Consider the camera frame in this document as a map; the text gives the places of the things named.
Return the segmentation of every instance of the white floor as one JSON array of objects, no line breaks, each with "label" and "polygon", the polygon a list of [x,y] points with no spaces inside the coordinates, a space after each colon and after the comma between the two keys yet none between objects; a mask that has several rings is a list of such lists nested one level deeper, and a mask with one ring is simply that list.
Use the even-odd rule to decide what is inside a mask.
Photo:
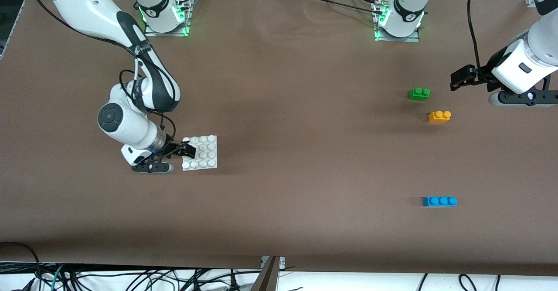
[{"label": "white floor", "polygon": [[[96,274],[110,275],[123,273],[123,271],[104,271]],[[181,279],[188,279],[193,270],[179,270],[177,275]],[[201,277],[200,280],[211,279],[219,275],[230,273],[230,270],[215,269]],[[277,291],[293,291],[302,287],[301,291],[416,291],[422,274],[377,274],[377,273],[313,273],[284,271],[280,274]],[[32,279],[32,274],[0,275],[0,291],[22,289]],[[122,277],[85,277],[81,281],[93,291],[124,291],[133,281],[135,275]],[[239,285],[253,283],[257,274],[237,275]],[[496,282],[495,275],[469,275],[476,285],[477,291],[493,291]],[[473,291],[466,279],[465,286]],[[43,290],[49,288],[43,284]],[[140,285],[136,291],[144,291],[147,283]],[[153,285],[153,291],[178,291],[169,283],[158,281]],[[225,284],[207,284],[202,287],[204,291],[222,291]],[[556,291],[558,290],[558,277],[528,277],[528,276],[502,276],[499,291]],[[38,290],[35,281],[32,291]],[[422,291],[461,291],[457,274],[429,274],[422,287]]]}]

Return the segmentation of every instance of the white lego plate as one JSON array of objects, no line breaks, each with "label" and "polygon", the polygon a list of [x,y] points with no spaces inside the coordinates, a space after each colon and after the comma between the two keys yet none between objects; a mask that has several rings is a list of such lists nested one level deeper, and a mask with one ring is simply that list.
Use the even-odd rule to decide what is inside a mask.
[{"label": "white lego plate", "polygon": [[184,137],[182,141],[186,140],[196,148],[196,156],[182,157],[183,171],[217,168],[217,135]]}]

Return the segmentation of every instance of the brown table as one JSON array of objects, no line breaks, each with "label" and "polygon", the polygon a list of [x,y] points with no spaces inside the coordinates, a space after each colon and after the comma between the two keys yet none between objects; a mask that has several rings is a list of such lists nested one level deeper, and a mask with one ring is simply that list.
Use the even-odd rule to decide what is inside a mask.
[{"label": "brown table", "polygon": [[[95,122],[132,58],[29,0],[0,62],[0,239],[57,262],[557,274],[556,109],[450,92],[473,62],[466,0],[427,9],[420,43],[390,43],[317,0],[201,1],[189,37],[152,42],[183,92],[177,136],[217,134],[219,168],[141,175]],[[537,19],[473,0],[483,63]],[[442,195],[458,207],[421,207]]]}]

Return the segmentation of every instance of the teal cable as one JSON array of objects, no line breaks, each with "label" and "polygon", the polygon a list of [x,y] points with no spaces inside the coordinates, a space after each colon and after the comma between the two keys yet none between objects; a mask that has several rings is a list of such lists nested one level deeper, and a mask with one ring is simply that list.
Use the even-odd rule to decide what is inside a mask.
[{"label": "teal cable", "polygon": [[62,267],[64,267],[64,264],[60,265],[60,267],[56,269],[56,273],[54,273],[54,277],[52,277],[52,284],[50,285],[50,291],[54,291],[54,285],[56,284],[56,279],[58,278],[58,275],[60,275],[60,271],[62,270]]}]

